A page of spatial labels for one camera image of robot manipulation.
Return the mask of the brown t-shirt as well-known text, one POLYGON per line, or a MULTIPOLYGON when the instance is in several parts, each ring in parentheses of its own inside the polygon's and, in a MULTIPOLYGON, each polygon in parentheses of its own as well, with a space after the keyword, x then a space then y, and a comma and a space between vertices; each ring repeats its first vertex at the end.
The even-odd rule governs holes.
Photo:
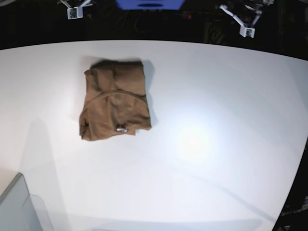
POLYGON ((85 71, 86 96, 79 117, 79 135, 86 141, 150 130, 141 61, 103 60, 85 71))

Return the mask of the blue bin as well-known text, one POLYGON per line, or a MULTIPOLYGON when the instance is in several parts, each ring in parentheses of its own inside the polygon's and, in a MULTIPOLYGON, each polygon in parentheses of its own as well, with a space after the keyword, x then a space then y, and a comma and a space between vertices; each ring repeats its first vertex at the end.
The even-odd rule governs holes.
POLYGON ((116 0, 122 10, 178 10, 185 0, 116 0))

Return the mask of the black power strip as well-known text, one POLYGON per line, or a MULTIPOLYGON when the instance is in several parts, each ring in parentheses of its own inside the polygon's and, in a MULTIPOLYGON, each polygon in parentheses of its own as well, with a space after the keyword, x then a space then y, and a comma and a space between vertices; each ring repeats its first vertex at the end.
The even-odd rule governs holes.
POLYGON ((204 20, 204 21, 223 21, 229 20, 231 17, 223 12, 200 12, 200 11, 182 11, 179 13, 184 19, 187 20, 204 20))

